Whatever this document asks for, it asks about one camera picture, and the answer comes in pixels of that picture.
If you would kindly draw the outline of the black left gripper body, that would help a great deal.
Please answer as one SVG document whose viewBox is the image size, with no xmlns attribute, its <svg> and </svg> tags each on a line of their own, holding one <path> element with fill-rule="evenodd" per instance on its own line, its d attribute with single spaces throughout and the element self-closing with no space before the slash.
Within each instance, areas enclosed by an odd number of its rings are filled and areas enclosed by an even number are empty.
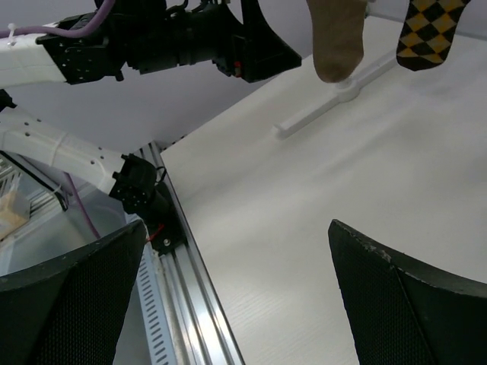
<svg viewBox="0 0 487 365">
<path fill-rule="evenodd" d="M 238 20 L 227 1 L 201 1 L 178 19 L 177 64 L 210 61 L 228 77 L 256 83 L 301 66 L 301 56 L 267 23 L 258 1 L 240 3 Z"/>
</svg>

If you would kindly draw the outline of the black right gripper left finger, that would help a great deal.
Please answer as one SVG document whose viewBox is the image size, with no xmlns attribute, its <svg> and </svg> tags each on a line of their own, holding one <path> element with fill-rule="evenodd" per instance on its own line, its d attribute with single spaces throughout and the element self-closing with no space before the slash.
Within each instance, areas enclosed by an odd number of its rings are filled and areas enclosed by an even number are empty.
<svg viewBox="0 0 487 365">
<path fill-rule="evenodd" d="M 104 238 L 1 278 L 3 364 L 111 364 L 146 229 Z"/>
</svg>

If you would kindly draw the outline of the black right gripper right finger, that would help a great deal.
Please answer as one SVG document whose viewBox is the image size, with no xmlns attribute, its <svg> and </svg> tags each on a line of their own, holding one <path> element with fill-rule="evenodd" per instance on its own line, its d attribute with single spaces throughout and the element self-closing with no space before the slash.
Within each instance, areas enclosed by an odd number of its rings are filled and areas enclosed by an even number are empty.
<svg viewBox="0 0 487 365">
<path fill-rule="evenodd" d="M 341 221 L 328 229 L 361 364 L 484 364 L 486 285 L 419 261 Z"/>
</svg>

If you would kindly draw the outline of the beige ribbed sock striped cuff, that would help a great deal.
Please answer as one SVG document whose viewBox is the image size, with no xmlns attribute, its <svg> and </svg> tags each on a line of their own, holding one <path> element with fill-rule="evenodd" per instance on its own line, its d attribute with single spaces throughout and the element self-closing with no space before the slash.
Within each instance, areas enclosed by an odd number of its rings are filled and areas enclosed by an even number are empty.
<svg viewBox="0 0 487 365">
<path fill-rule="evenodd" d="M 313 61 L 321 81 L 344 81 L 364 57 L 363 29 L 368 7 L 359 0 L 308 0 Z"/>
</svg>

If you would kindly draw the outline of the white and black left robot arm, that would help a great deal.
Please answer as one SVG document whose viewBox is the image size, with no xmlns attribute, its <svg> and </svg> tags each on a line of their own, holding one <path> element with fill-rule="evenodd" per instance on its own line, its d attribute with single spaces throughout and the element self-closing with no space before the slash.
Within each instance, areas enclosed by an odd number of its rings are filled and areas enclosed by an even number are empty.
<svg viewBox="0 0 487 365">
<path fill-rule="evenodd" d="M 129 66 L 145 75 L 212 62 L 249 83 L 301 65 L 301 56 L 267 23 L 259 3 L 241 2 L 237 19 L 225 1 L 98 1 L 94 12 L 46 26 L 10 25 L 1 33 L 1 149 L 75 175 L 140 217 L 160 255 L 187 241 L 165 183 L 166 170 L 134 154 L 99 147 L 55 129 L 18 106 L 8 88 L 123 80 Z"/>
</svg>

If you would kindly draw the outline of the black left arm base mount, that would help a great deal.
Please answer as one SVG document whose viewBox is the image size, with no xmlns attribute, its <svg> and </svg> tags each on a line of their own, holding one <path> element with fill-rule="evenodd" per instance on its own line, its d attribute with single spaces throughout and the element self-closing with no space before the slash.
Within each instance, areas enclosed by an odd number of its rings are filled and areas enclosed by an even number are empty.
<svg viewBox="0 0 487 365">
<path fill-rule="evenodd" d="M 168 203 L 168 209 L 158 218 L 155 226 L 148 226 L 149 241 L 159 256 L 169 255 L 178 247 L 186 245 L 187 235 L 183 229 L 175 201 L 165 182 L 156 185 L 156 191 Z"/>
</svg>

